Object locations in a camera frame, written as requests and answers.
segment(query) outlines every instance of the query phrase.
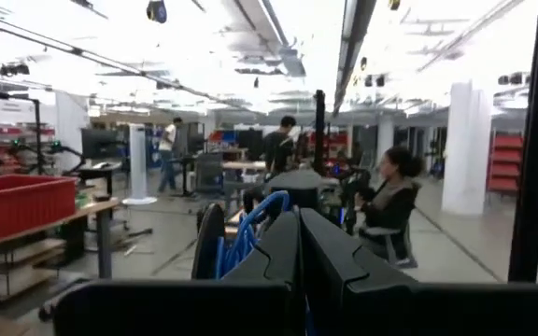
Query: red plastic crate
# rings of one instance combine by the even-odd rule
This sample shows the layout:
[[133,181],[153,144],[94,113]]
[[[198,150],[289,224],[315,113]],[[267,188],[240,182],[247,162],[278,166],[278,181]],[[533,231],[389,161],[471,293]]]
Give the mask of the red plastic crate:
[[73,178],[0,176],[0,240],[72,216],[75,194]]

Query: concrete floor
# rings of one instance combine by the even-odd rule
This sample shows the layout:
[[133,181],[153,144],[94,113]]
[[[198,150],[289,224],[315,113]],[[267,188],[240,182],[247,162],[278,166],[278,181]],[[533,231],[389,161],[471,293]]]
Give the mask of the concrete floor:
[[459,217],[442,213],[443,182],[424,180],[418,194],[417,210],[436,223],[467,254],[477,259],[489,273],[507,280],[514,228],[514,199],[490,195],[481,217]]
[[[138,242],[136,251],[128,257],[122,252],[113,256],[115,278],[188,279],[194,248],[185,249],[196,236],[195,217],[189,215],[199,208],[181,198],[161,196],[152,205],[138,206],[118,216],[125,216],[135,230],[152,228],[154,233]],[[407,273],[423,282],[495,282],[496,279],[474,262],[462,249],[415,211],[410,219],[411,239],[418,268]],[[96,274],[95,254],[70,265],[67,270]],[[36,311],[22,317],[31,324],[37,336],[52,335],[51,324],[38,321]]]

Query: woman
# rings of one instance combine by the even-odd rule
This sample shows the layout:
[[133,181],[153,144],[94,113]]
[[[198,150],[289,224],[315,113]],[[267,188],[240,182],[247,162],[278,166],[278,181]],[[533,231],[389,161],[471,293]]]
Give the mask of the woman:
[[420,188],[413,177],[418,176],[422,169],[422,160],[413,157],[407,148],[392,147],[379,163],[379,173],[385,182],[377,191],[364,189],[355,196],[356,209],[366,216],[359,236],[381,258],[388,257],[385,238],[378,232],[382,229],[399,231],[391,235],[394,249],[398,259],[407,257],[404,232]]

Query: jeans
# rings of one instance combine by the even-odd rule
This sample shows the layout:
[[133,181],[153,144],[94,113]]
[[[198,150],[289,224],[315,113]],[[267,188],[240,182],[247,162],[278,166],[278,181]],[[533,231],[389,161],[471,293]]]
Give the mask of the jeans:
[[160,150],[162,160],[162,176],[161,183],[157,191],[164,192],[165,187],[169,184],[169,189],[176,190],[176,171],[174,170],[174,153],[171,150]]

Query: blue cable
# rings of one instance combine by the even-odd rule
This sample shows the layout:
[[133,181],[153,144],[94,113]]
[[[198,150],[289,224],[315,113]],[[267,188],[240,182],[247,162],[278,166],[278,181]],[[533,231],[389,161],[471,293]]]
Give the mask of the blue cable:
[[250,214],[242,219],[232,246],[224,248],[224,240],[218,240],[218,252],[215,263],[215,275],[217,279],[221,279],[223,275],[235,268],[252,252],[254,245],[257,244],[257,239],[254,236],[251,225],[252,220],[265,210],[269,204],[279,199],[281,200],[281,210],[287,211],[290,207],[290,195],[286,191],[276,191],[265,198]]

